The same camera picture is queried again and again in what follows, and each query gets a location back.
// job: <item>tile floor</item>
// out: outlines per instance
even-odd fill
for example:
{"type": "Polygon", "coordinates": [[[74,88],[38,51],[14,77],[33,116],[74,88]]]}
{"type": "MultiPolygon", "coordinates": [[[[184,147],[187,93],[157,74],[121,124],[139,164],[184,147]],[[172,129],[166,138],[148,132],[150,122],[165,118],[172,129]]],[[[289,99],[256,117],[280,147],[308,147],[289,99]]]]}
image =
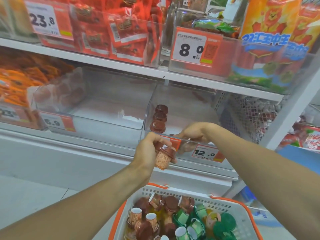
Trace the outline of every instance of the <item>tile floor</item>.
{"type": "MultiPolygon", "coordinates": [[[[46,206],[77,193],[75,190],[0,176],[0,229],[46,206]]],[[[93,240],[107,240],[113,217],[93,240]]],[[[295,240],[284,228],[258,226],[264,240],[295,240]]]]}

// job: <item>snack bag with lion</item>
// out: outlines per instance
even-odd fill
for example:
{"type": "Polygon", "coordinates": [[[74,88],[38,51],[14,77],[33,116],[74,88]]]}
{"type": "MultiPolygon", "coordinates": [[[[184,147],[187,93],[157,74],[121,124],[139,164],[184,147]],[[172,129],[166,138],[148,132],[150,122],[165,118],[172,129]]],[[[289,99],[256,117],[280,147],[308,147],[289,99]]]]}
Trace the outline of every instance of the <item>snack bag with lion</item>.
{"type": "Polygon", "coordinates": [[[302,4],[294,31],[278,64],[273,83],[288,86],[320,34],[320,6],[302,4]]]}
{"type": "Polygon", "coordinates": [[[282,53],[294,31],[302,0],[249,0],[228,80],[273,92],[286,88],[273,82],[282,53]]]}

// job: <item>shopping basket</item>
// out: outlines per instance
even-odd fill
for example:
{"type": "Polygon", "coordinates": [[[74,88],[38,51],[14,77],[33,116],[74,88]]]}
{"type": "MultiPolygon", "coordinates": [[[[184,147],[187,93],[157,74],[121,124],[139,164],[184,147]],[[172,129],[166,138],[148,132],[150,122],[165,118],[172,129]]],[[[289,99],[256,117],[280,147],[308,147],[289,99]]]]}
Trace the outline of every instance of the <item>shopping basket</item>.
{"type": "Polygon", "coordinates": [[[130,209],[139,198],[151,196],[153,193],[163,196],[174,196],[176,198],[179,198],[181,195],[193,197],[195,204],[202,203],[206,208],[218,213],[230,213],[235,218],[237,224],[233,231],[237,240],[263,240],[250,210],[243,203],[228,198],[213,197],[212,195],[161,186],[154,183],[148,183],[122,204],[115,217],[108,240],[124,240],[126,221],[129,217],[130,209]]]}

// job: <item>orange basket handle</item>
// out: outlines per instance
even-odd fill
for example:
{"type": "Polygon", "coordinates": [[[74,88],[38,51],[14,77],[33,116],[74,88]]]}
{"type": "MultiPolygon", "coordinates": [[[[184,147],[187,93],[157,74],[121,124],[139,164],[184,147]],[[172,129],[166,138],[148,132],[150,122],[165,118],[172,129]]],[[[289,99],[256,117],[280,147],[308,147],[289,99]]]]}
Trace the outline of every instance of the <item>orange basket handle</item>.
{"type": "Polygon", "coordinates": [[[259,232],[259,229],[258,229],[258,227],[257,227],[257,225],[256,225],[256,223],[255,223],[255,221],[254,221],[254,217],[252,216],[251,211],[249,210],[249,208],[248,208],[245,204],[243,204],[242,202],[237,201],[237,200],[233,200],[233,199],[229,199],[229,198],[222,198],[222,197],[214,197],[213,195],[210,195],[210,198],[211,198],[211,199],[216,199],[216,200],[230,201],[230,202],[237,203],[237,204],[241,205],[241,206],[246,210],[246,212],[247,212],[248,215],[249,215],[249,218],[250,218],[251,224],[252,224],[252,226],[253,226],[253,229],[254,229],[254,231],[255,231],[256,234],[257,234],[257,238],[258,238],[259,240],[263,240],[263,238],[262,238],[262,236],[261,236],[261,234],[260,234],[260,232],[259,232]]]}
{"type": "MultiPolygon", "coordinates": [[[[155,187],[158,187],[158,188],[161,188],[161,189],[164,189],[164,190],[169,188],[169,185],[166,185],[166,184],[164,186],[162,186],[162,185],[155,184],[155,183],[148,183],[148,185],[155,186],[155,187]]],[[[119,221],[120,221],[121,215],[123,213],[123,210],[125,209],[126,202],[127,201],[123,202],[123,204],[120,206],[120,208],[119,208],[119,210],[117,212],[117,215],[115,216],[113,225],[112,225],[111,230],[110,230],[110,234],[109,234],[108,240],[114,240],[114,237],[115,237],[118,225],[119,225],[119,221]]]]}

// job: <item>floor grout line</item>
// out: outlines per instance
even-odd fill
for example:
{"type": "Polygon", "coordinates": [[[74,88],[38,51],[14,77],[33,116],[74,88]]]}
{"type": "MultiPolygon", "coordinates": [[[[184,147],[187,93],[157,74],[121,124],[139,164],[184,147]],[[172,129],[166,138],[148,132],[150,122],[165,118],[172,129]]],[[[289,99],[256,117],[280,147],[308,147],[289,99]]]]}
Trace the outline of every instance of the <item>floor grout line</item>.
{"type": "Polygon", "coordinates": [[[61,201],[63,199],[63,197],[66,195],[68,190],[69,190],[69,188],[66,190],[66,192],[64,193],[64,195],[62,196],[62,198],[59,201],[61,201]]]}

